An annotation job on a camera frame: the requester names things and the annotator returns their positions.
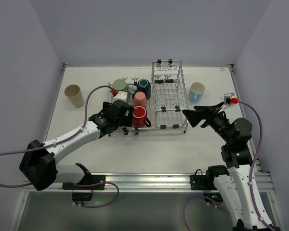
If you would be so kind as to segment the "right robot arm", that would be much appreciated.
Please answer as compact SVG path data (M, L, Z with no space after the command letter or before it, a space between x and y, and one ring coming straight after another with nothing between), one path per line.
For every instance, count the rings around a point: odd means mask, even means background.
M205 184L221 195L235 231L278 231L269 218L256 184L248 141L252 124L245 118L229 122L223 112L224 103L214 106L195 106L183 114L192 127L203 122L201 128L211 127L224 141L221 147L224 166L210 166L203 176Z

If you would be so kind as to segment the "tall beige cup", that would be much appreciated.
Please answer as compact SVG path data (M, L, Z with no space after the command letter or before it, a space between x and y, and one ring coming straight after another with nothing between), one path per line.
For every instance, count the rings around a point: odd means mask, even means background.
M76 107L81 108L84 105L84 98L78 85L73 84L65 88L65 96Z

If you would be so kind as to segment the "light blue mug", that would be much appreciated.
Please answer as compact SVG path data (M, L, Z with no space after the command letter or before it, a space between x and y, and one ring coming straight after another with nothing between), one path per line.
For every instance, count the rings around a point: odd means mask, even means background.
M194 82L190 87L188 99L191 102L198 102L203 96L204 91L205 86L202 83Z

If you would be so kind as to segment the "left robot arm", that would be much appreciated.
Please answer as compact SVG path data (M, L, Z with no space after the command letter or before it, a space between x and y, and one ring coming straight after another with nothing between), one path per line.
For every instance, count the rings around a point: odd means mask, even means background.
M60 161L83 145L109 135L119 127L132 125L133 106L122 100L104 102L102 110L84 125L50 141L34 140L27 146L20 171L34 188L42 191L53 183L88 187L93 183L90 171L80 163L61 165Z

